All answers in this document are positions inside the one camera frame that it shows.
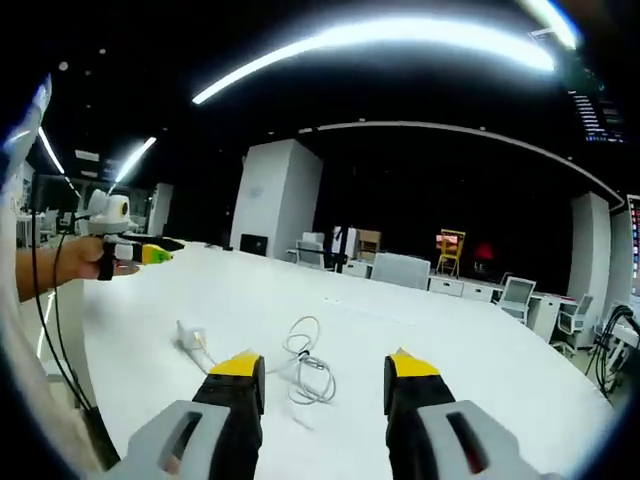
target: ceiling light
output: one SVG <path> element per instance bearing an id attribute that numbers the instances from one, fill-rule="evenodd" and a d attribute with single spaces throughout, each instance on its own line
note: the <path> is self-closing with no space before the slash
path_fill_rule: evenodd
<path id="1" fill-rule="evenodd" d="M 75 151 L 76 157 L 82 159 L 82 160 L 89 160 L 91 162 L 99 162 L 100 161 L 100 154 L 98 153 L 93 153 L 93 152 L 87 152 L 86 150 L 76 150 Z"/>
<path id="2" fill-rule="evenodd" d="M 578 29 L 558 7 L 549 0 L 520 0 L 541 23 L 551 28 L 558 40 L 567 48 L 575 50 Z"/>
<path id="3" fill-rule="evenodd" d="M 116 177 L 116 183 L 120 183 L 122 181 L 125 175 L 129 173 L 129 170 L 131 170 L 133 166 L 138 163 L 138 160 L 140 160 L 144 152 L 146 152 L 149 147 L 151 147 L 151 145 L 153 145 L 155 142 L 156 137 L 149 137 L 147 141 L 144 142 L 144 145 L 138 147 L 131 155 L 129 155 L 129 158 L 127 158 L 126 162 L 124 162 L 124 165 L 120 169 L 120 173 L 118 173 L 118 176 Z"/>
<path id="4" fill-rule="evenodd" d="M 60 165 L 60 162 L 56 158 L 56 154 L 53 153 L 53 150 L 51 149 L 51 145 L 49 144 L 49 140 L 47 139 L 47 136 L 44 134 L 44 130 L 42 130 L 42 127 L 38 128 L 38 135 L 40 136 L 40 140 L 42 140 L 42 144 L 44 145 L 44 149 L 49 154 L 49 158 L 51 158 L 51 161 L 58 168 L 60 173 L 62 173 L 64 175 L 64 168 L 62 168 L 62 165 Z"/>
<path id="5" fill-rule="evenodd" d="M 292 43 L 260 57 L 221 78 L 193 98 L 201 104 L 238 80 L 286 58 L 323 48 L 381 41 L 444 43 L 506 57 L 514 62 L 553 70 L 553 59 L 537 45 L 479 25 L 435 19 L 385 19 L 327 29 L 318 35 Z"/>
<path id="6" fill-rule="evenodd" d="M 13 137 L 7 140 L 7 143 L 11 145 L 15 143 L 17 140 L 19 140 L 20 138 L 24 137 L 25 135 L 29 135 L 30 133 L 31 133 L 31 130 L 23 130 L 20 133 L 16 133 Z"/>

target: office room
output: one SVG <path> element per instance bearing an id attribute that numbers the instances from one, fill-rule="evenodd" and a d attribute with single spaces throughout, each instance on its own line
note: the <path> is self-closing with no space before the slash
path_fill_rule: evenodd
<path id="1" fill-rule="evenodd" d="M 571 9 L 374 3 L 229 7 L 238 30 L 208 42 L 204 20 L 118 16 L 52 53 L 5 204 L 20 334 L 86 448 L 44 427 L 72 467 L 606 460 L 640 345 L 624 95 Z"/>

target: white cabinet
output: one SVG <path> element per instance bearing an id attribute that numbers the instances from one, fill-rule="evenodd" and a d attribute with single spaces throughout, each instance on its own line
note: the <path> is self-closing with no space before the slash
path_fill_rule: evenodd
<path id="1" fill-rule="evenodd" d="M 553 329 L 556 326 L 559 311 L 559 297 L 546 295 L 540 299 L 532 298 L 529 302 L 527 327 L 549 343 Z"/>
<path id="2" fill-rule="evenodd" d="M 351 275 L 352 277 L 371 278 L 372 268 L 370 263 L 349 260 L 344 266 L 342 273 Z"/>
<path id="3" fill-rule="evenodd" d="M 471 282 L 465 282 L 462 287 L 462 298 L 476 300 L 478 302 L 491 302 L 493 296 L 493 288 L 486 285 L 478 285 Z"/>
<path id="4" fill-rule="evenodd" d="M 449 280 L 442 277 L 431 277 L 429 280 L 429 291 L 435 293 L 446 293 L 459 297 L 462 295 L 463 283 L 460 280 Z"/>

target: white cable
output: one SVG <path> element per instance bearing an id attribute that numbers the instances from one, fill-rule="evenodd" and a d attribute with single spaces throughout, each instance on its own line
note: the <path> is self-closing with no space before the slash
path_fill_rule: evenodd
<path id="1" fill-rule="evenodd" d="M 205 375 L 209 375 L 209 371 L 202 366 L 202 364 L 200 363 L 200 360 L 198 360 L 196 356 L 193 354 L 193 350 L 185 350 L 185 352 L 187 353 L 187 355 L 189 355 L 189 358 L 193 360 L 193 363 L 198 365 L 198 368 L 202 370 L 202 373 L 204 373 Z"/>
<path id="2" fill-rule="evenodd" d="M 315 337 L 306 333 L 295 333 L 296 327 L 305 320 L 311 320 L 316 324 Z M 305 339 L 305 342 L 300 348 L 295 349 L 291 342 L 298 338 Z M 292 380 L 291 388 L 289 389 L 289 399 L 298 405 L 312 405 L 318 402 L 329 403 L 336 395 L 336 379 L 331 373 L 331 368 L 329 368 L 329 365 L 325 361 L 311 355 L 311 350 L 316 346 L 319 338 L 320 322 L 318 322 L 318 319 L 312 316 L 300 318 L 291 326 L 289 329 L 289 335 L 287 335 L 287 338 L 282 344 L 282 348 L 290 353 L 292 358 L 280 367 L 267 372 L 267 374 L 270 374 L 282 372 L 292 366 L 295 368 L 294 378 Z M 327 373 L 327 381 L 321 390 L 316 390 L 302 380 L 303 367 L 309 367 L 315 370 L 325 371 Z"/>
<path id="3" fill-rule="evenodd" d="M 202 352 L 204 353 L 204 356 L 207 357 L 209 359 L 209 361 L 211 363 L 213 363 L 213 366 L 215 367 L 218 364 L 218 362 L 216 362 L 213 359 L 213 357 L 209 353 L 209 350 L 207 350 L 207 347 L 205 346 L 204 342 L 200 338 L 200 334 L 199 333 L 196 333 L 196 342 L 198 342 L 198 344 L 202 347 Z"/>

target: cable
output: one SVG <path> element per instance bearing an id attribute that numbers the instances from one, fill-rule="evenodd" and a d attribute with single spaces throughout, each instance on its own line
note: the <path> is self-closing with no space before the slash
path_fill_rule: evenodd
<path id="1" fill-rule="evenodd" d="M 209 361 L 211 363 L 213 363 L 213 366 L 215 367 L 218 362 L 216 362 L 212 357 L 211 354 L 209 353 L 209 350 L 207 350 L 207 347 L 205 346 L 204 342 L 202 341 L 202 339 L 200 338 L 200 334 L 196 333 L 196 342 L 198 342 L 198 344 L 202 347 L 202 352 L 204 353 L 205 357 L 207 357 L 209 359 Z"/>
<path id="2" fill-rule="evenodd" d="M 33 190 L 36 191 L 36 183 L 38 180 L 38 174 L 36 173 L 34 176 L 34 188 Z M 51 354 L 53 355 L 53 359 L 56 362 L 56 365 L 58 366 L 58 370 L 60 370 L 60 373 L 62 374 L 62 377 L 65 379 L 65 381 L 67 382 L 67 385 L 69 386 L 69 390 L 71 390 L 71 393 L 73 393 L 73 396 L 76 398 L 76 401 L 78 402 L 78 404 L 82 407 L 83 410 L 85 411 L 89 411 L 90 407 L 84 403 L 83 398 L 80 396 L 80 394 L 76 391 L 76 389 L 73 386 L 73 383 L 71 382 L 71 380 L 69 380 L 69 377 L 67 376 L 67 373 L 64 371 L 64 369 L 62 368 L 62 363 L 60 362 L 60 359 L 58 358 L 58 355 L 56 354 L 55 349 L 53 348 L 53 342 L 51 341 L 51 337 L 49 336 L 49 331 L 47 330 L 47 324 L 44 321 L 44 313 L 42 312 L 42 304 L 40 303 L 40 288 L 38 286 L 38 261 L 37 261 L 37 255 L 36 255 L 36 208 L 35 208 L 35 195 L 32 196 L 32 200 L 31 200 L 31 260 L 33 263 L 33 288 L 34 288 L 34 293 L 35 293 L 35 299 L 36 299 L 36 306 L 38 307 L 38 315 L 40 318 L 40 323 L 42 325 L 43 331 L 44 331 L 44 336 L 47 340 L 47 344 L 49 345 L 49 349 L 51 350 Z"/>
<path id="3" fill-rule="evenodd" d="M 62 244 L 64 243 L 64 238 L 66 237 L 67 233 L 69 233 L 69 231 L 73 228 L 73 226 L 75 225 L 75 222 L 77 222 L 78 220 L 82 220 L 84 218 L 88 218 L 88 217 L 78 217 L 76 218 L 71 225 L 69 226 L 69 228 L 65 229 L 65 231 L 62 233 L 62 238 L 60 239 L 60 244 L 58 245 L 58 248 L 56 249 L 56 256 L 55 259 L 53 261 L 53 291 L 54 291 L 54 297 L 53 297 L 53 303 L 54 303 L 54 308 L 55 308 L 55 312 L 56 312 L 56 330 L 58 333 L 58 342 L 60 343 L 60 351 L 62 352 L 62 357 L 64 358 L 64 361 L 67 362 L 67 365 L 69 365 L 69 369 L 73 371 L 72 366 L 71 366 L 71 362 L 69 361 L 69 357 L 67 356 L 67 350 L 64 348 L 64 341 L 62 340 L 62 322 L 60 321 L 60 312 L 59 312 L 59 307 L 58 307 L 58 279 L 57 279 L 57 272 L 58 272 L 58 259 L 60 258 L 60 252 L 62 251 Z M 80 382 L 74 377 L 73 378 L 76 384 L 76 387 L 78 389 L 78 393 L 80 395 L 82 395 L 82 398 L 84 399 L 84 401 L 86 402 L 87 405 L 89 405 L 89 408 L 91 408 L 91 402 L 89 401 L 89 399 L 87 398 L 86 393 L 84 393 L 84 390 L 82 388 L 82 386 L 80 385 Z"/>
<path id="4" fill-rule="evenodd" d="M 640 346 L 640 326 L 638 326 L 638 324 L 634 320 L 633 310 L 631 310 L 626 305 L 619 305 L 614 308 L 611 316 L 609 317 L 609 320 L 605 324 L 602 333 L 600 334 L 600 338 L 596 342 L 593 356 L 591 357 L 589 365 L 584 372 L 585 375 L 588 375 L 589 371 L 591 370 L 591 365 L 595 363 L 596 382 L 598 384 L 600 392 L 607 399 L 609 399 L 609 395 L 615 388 L 614 385 L 612 385 L 611 387 L 607 387 L 607 383 L 615 378 L 620 368 L 620 366 L 618 366 L 617 368 L 615 368 L 615 370 L 613 370 L 612 365 L 612 371 L 607 374 L 607 351 L 609 350 L 609 340 L 613 335 L 613 329 L 621 318 L 626 318 L 629 325 L 631 325 L 633 330 L 636 332 L 636 334 L 638 335 L 637 347 Z"/>
<path id="5" fill-rule="evenodd" d="M 306 333 L 295 333 L 296 327 L 306 320 L 311 320 L 316 324 L 316 336 L 315 338 Z M 295 339 L 305 339 L 304 344 L 298 348 L 293 348 L 291 342 Z M 306 316 L 296 321 L 289 329 L 289 335 L 282 344 L 288 353 L 292 355 L 292 358 L 285 362 L 278 368 L 269 370 L 267 374 L 282 372 L 292 366 L 295 366 L 294 379 L 292 381 L 291 389 L 289 390 L 289 399 L 297 403 L 298 405 L 312 405 L 314 403 L 329 403 L 336 395 L 336 379 L 331 373 L 329 365 L 311 355 L 311 350 L 316 346 L 320 339 L 320 322 L 316 317 Z M 311 387 L 308 383 L 302 380 L 303 367 L 313 368 L 315 370 L 327 372 L 327 381 L 324 388 L 321 391 Z"/>

